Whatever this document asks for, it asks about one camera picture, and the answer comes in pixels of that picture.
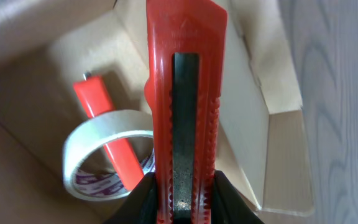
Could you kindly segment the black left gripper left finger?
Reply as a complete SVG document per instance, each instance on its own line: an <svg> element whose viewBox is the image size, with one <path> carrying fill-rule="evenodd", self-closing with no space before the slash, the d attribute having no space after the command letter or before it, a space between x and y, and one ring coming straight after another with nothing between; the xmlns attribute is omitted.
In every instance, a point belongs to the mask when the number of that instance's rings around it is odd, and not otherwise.
<svg viewBox="0 0 358 224"><path fill-rule="evenodd" d="M144 175L118 211L103 224L156 224L157 183L154 172Z"/></svg>

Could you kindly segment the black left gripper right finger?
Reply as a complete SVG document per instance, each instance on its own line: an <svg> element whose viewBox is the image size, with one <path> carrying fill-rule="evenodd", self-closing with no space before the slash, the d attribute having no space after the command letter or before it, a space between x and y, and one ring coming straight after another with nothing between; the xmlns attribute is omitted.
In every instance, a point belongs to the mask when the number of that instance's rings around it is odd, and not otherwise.
<svg viewBox="0 0 358 224"><path fill-rule="evenodd" d="M264 224L246 205L220 170L214 173L211 202L212 224Z"/></svg>

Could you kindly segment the white tape roll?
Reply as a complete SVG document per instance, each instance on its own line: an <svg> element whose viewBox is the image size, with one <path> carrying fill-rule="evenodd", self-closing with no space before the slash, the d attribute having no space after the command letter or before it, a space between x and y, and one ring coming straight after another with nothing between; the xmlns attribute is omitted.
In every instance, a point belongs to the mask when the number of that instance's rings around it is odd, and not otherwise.
<svg viewBox="0 0 358 224"><path fill-rule="evenodd" d="M72 196L93 202L116 200L130 194L117 174L80 170L82 163L101 146L123 138L153 138L152 116L136 110L112 111L80 124L63 145L63 184Z"/></svg>

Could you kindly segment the red stapler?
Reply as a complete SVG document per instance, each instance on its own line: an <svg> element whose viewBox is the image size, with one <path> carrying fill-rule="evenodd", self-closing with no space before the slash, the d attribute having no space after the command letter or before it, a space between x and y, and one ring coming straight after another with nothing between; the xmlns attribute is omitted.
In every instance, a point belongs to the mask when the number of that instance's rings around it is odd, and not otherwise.
<svg viewBox="0 0 358 224"><path fill-rule="evenodd" d="M114 111L116 108L101 76L83 74L84 80L73 85L74 91L89 118ZM127 190L133 190L144 176L132 145L118 139L104 145L105 153Z"/></svg>

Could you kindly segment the red utility knife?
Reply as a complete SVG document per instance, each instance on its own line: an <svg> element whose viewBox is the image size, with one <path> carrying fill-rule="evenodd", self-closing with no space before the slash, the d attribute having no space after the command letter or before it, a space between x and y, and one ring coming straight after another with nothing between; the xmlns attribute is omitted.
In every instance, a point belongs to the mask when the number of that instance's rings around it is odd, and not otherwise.
<svg viewBox="0 0 358 224"><path fill-rule="evenodd" d="M158 223L209 223L227 12L210 0L148 0Z"/></svg>

